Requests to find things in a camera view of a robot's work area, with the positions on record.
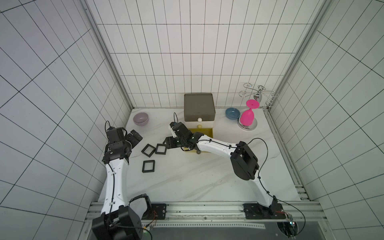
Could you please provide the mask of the chrome glass rack stand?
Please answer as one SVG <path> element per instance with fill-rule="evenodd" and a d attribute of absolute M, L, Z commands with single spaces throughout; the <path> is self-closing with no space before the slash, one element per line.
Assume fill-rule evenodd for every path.
<path fill-rule="evenodd" d="M 262 102 L 263 97 L 265 97 L 267 99 L 265 102 L 265 108 L 267 110 L 270 109 L 273 106 L 274 100 L 276 100 L 278 98 L 279 94 L 276 91 L 266 90 L 266 88 L 262 85 L 258 85 L 256 89 L 254 87 L 255 87 L 255 85 L 252 85 L 251 83 L 245 83 L 244 88 L 246 90 L 251 90 L 251 93 L 248 93 L 246 90 L 243 90 L 243 91 L 239 92 L 239 96 L 243 99 L 245 99 L 246 97 L 252 96 L 251 99 L 257 100 L 260 103 L 260 106 L 261 106 L 261 102 Z M 257 127 L 256 118 L 254 118 L 254 122 L 251 126 L 246 127 L 240 123 L 240 117 L 238 119 L 238 125 L 242 129 L 247 130 L 247 131 L 252 131 Z"/>

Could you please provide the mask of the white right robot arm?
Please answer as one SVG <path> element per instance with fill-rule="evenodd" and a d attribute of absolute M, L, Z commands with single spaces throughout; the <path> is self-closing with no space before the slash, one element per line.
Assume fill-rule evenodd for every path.
<path fill-rule="evenodd" d="M 181 148 L 183 151 L 208 152 L 229 160 L 237 177 L 256 186 L 256 202 L 259 205 L 270 209 L 276 206 L 276 198 L 262 186 L 263 182 L 258 172 L 259 161 L 247 143 L 240 141 L 237 144 L 230 144 L 196 132 L 186 137 L 166 137 L 164 144 L 167 149 Z"/>

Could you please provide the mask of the purple ceramic bowl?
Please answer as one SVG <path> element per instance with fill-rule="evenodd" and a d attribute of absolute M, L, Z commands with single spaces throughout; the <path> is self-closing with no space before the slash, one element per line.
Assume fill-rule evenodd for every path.
<path fill-rule="evenodd" d="M 133 121 L 137 126 L 145 126 L 149 122 L 149 115 L 144 112 L 138 113 L 134 116 Z"/>

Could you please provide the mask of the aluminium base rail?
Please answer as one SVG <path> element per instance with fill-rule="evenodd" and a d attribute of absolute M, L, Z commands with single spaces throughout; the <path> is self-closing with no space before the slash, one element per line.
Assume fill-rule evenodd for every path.
<path fill-rule="evenodd" d="M 277 226 L 288 222 L 289 215 L 300 226 L 326 221 L 326 215 L 319 202 L 279 202 L 285 220 L 247 220 L 243 204 L 252 202 L 168 202 L 164 220 L 142 220 L 150 228 L 248 228 L 265 230 L 267 224 Z"/>

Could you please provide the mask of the blue ceramic bowl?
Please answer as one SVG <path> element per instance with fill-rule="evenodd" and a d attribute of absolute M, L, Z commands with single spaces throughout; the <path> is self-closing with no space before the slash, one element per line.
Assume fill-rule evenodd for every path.
<path fill-rule="evenodd" d="M 230 120 L 238 120 L 241 113 L 238 109 L 236 108 L 228 108 L 225 111 L 226 117 Z"/>

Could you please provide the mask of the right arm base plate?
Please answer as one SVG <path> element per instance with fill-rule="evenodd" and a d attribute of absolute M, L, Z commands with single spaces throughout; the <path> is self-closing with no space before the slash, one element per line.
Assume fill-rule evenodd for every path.
<path fill-rule="evenodd" d="M 285 220 L 281 204 L 265 207 L 257 203 L 243 204 L 245 218 L 247 220 Z"/>

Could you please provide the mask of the pink plastic goblet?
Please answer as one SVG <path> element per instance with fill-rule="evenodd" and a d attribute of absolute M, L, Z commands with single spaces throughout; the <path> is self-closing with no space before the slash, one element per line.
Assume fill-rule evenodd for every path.
<path fill-rule="evenodd" d="M 260 103 L 257 100 L 250 99 L 246 102 L 246 106 L 249 109 L 242 113 L 240 123 L 243 126 L 249 127 L 253 124 L 255 118 L 253 110 L 258 109 L 260 107 Z"/>

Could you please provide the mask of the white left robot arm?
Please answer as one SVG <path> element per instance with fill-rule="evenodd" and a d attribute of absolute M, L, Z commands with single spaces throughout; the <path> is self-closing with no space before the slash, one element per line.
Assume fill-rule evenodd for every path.
<path fill-rule="evenodd" d="M 142 217 L 151 217 L 154 211 L 147 194 L 129 198 L 127 179 L 132 149 L 143 138 L 134 130 L 112 126 L 106 135 L 106 195 L 101 215 L 92 221 L 92 232 L 98 240 L 140 240 L 145 231 Z"/>

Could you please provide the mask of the olive three-drawer cabinet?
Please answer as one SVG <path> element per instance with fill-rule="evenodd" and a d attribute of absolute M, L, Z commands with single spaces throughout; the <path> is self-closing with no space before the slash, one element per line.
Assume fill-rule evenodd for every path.
<path fill-rule="evenodd" d="M 216 109 L 213 94 L 191 93 L 184 95 L 184 124 L 194 134 L 202 133 L 213 138 Z"/>

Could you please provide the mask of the black brooch box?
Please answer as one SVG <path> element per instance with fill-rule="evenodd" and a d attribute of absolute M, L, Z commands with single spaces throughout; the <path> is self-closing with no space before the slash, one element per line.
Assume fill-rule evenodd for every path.
<path fill-rule="evenodd" d="M 166 144 L 157 144 L 155 154 L 156 155 L 166 155 L 167 145 Z"/>
<path fill-rule="evenodd" d="M 142 173 L 153 173 L 155 171 L 155 160 L 143 161 Z"/>
<path fill-rule="evenodd" d="M 146 157 L 150 158 L 156 151 L 156 147 L 147 144 L 143 149 L 142 149 L 142 154 L 144 154 Z"/>

